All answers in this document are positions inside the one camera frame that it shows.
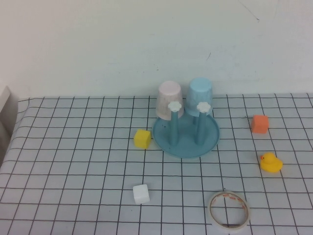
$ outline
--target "yellow rubber duck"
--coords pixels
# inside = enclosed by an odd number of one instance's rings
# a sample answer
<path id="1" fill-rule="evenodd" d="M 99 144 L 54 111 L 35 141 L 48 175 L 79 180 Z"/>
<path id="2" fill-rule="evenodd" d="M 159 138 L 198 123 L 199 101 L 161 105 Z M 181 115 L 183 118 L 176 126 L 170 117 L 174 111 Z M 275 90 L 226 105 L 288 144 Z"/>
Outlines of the yellow rubber duck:
<path id="1" fill-rule="evenodd" d="M 268 172 L 278 172 L 283 167 L 283 162 L 273 153 L 265 153 L 261 156 L 261 169 Z"/>

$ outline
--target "masking tape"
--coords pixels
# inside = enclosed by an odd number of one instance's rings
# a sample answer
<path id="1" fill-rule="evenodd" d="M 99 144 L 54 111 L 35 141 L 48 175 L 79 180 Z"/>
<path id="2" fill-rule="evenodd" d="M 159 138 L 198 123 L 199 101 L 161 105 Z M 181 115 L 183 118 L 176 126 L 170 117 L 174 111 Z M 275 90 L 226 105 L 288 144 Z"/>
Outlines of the masking tape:
<path id="1" fill-rule="evenodd" d="M 212 214 L 212 206 L 219 198 L 220 199 L 229 198 L 231 200 L 238 201 L 242 205 L 242 208 L 245 211 L 245 219 L 242 224 L 236 224 L 236 225 L 221 224 L 214 218 Z M 216 227 L 218 227 L 220 230 L 222 230 L 225 233 L 235 234 L 235 233 L 240 232 L 242 229 L 244 229 L 247 226 L 250 220 L 250 207 L 248 203 L 240 195 L 231 191 L 221 191 L 221 192 L 215 193 L 211 197 L 209 204 L 208 204 L 208 214 L 212 221 L 212 225 L 215 225 Z"/>

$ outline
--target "foam block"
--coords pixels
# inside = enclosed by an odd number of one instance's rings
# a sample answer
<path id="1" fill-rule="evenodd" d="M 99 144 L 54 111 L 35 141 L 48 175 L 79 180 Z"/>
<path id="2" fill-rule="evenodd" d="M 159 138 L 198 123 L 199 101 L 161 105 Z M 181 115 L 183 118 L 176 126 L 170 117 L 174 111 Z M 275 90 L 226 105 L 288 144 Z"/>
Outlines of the foam block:
<path id="1" fill-rule="evenodd" d="M 133 187 L 134 199 L 137 205 L 150 202 L 147 185 L 137 185 Z"/>

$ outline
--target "white wall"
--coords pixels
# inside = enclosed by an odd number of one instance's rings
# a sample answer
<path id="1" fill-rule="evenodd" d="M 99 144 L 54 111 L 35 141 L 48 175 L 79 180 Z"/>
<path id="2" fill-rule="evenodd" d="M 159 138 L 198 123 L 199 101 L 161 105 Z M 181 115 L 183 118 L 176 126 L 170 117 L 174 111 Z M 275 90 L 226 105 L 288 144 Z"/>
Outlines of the white wall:
<path id="1" fill-rule="evenodd" d="M 312 0 L 1 1 L 0 86 L 140 95 L 205 76 L 215 93 L 313 92 L 312 12 Z"/>

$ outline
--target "grid tablecloth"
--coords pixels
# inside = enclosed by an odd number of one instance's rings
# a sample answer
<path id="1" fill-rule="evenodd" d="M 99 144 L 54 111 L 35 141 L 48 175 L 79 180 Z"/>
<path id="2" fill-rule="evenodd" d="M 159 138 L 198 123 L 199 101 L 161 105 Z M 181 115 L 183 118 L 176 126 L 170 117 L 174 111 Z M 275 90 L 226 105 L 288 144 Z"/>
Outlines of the grid tablecloth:
<path id="1" fill-rule="evenodd" d="M 227 189 L 251 207 L 243 235 L 313 234 L 313 106 L 310 94 L 222 95 L 213 101 L 221 128 L 206 156 L 181 160 L 134 147 L 137 129 L 156 120 L 155 97 L 34 98 L 19 102 L 0 168 L 1 235 L 218 235 L 210 196 Z M 251 134 L 254 114 L 267 134 Z M 277 174 L 259 168 L 274 152 Z M 150 202 L 132 188 L 147 184 Z M 233 223 L 236 208 L 220 208 Z"/>

